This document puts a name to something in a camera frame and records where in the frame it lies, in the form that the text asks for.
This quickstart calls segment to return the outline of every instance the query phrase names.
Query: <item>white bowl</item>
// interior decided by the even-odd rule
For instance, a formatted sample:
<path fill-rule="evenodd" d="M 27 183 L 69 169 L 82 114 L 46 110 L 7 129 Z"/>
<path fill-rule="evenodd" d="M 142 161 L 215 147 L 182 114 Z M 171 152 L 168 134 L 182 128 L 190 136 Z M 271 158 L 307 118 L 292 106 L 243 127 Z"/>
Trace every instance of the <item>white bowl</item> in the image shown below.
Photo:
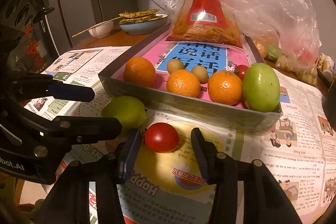
<path fill-rule="evenodd" d="M 119 24 L 121 29 L 128 34 L 138 35 L 138 34 L 148 34 L 156 31 L 157 29 L 164 26 L 168 21 L 168 15 L 166 14 L 156 14 L 158 19 L 138 22 L 138 23 L 124 23 Z"/>
<path fill-rule="evenodd" d="M 113 29 L 113 21 L 106 22 L 103 25 L 100 25 L 96 28 L 93 28 L 93 29 L 89 30 L 89 33 L 92 37 L 95 37 L 95 38 L 99 39 L 99 38 L 103 38 L 103 37 L 108 36 L 110 34 L 110 32 L 112 31 L 112 29 Z"/>

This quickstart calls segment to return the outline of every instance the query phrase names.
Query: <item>cherry tomato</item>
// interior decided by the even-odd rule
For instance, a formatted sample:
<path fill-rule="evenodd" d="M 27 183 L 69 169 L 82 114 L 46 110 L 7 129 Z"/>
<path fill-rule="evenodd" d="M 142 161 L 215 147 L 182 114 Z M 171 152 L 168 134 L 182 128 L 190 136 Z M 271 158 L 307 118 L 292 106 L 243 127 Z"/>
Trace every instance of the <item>cherry tomato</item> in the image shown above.
<path fill-rule="evenodd" d="M 152 124 L 145 133 L 145 144 L 157 153 L 174 151 L 179 144 L 179 139 L 177 130 L 164 122 Z"/>
<path fill-rule="evenodd" d="M 245 65 L 238 65 L 235 68 L 235 74 L 238 75 L 238 77 L 243 80 L 245 76 L 245 72 L 247 71 L 249 67 Z"/>

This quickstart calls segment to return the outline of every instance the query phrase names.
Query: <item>blue label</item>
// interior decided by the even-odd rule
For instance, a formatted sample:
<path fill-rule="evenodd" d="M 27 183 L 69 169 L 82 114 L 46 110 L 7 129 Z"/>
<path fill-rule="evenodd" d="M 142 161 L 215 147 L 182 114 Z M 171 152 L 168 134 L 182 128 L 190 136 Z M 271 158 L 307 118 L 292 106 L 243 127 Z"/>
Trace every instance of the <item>blue label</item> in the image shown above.
<path fill-rule="evenodd" d="M 172 59 L 179 59 L 184 68 L 191 71 L 193 67 L 205 67 L 211 76 L 218 70 L 227 69 L 226 48 L 200 43 L 178 43 L 157 67 L 157 70 L 167 71 L 167 63 Z"/>

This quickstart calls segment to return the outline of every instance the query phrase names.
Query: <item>orange fruit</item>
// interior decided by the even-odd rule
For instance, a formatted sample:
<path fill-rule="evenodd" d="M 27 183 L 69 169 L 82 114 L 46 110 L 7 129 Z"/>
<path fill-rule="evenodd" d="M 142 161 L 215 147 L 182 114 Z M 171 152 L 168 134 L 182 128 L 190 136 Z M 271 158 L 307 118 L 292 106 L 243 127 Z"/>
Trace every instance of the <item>orange fruit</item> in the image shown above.
<path fill-rule="evenodd" d="M 215 72 L 208 81 L 208 93 L 216 103 L 235 105 L 242 96 L 242 81 L 233 72 Z"/>
<path fill-rule="evenodd" d="M 167 79 L 167 90 L 184 96 L 197 97 L 201 84 L 192 72 L 180 69 L 174 71 Z"/>
<path fill-rule="evenodd" d="M 138 56 L 127 61 L 124 81 L 141 86 L 152 86 L 155 78 L 155 68 L 147 59 Z"/>

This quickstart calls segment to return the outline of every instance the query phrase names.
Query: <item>snack bag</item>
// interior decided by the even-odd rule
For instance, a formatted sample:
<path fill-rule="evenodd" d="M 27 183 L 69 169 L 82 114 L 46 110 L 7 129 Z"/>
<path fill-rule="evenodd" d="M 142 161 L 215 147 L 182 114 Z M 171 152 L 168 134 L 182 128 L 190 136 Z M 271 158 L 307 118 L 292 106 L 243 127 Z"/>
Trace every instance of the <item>snack bag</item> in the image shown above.
<path fill-rule="evenodd" d="M 219 0 L 179 0 L 168 41 L 227 44 L 242 48 L 234 15 Z"/>

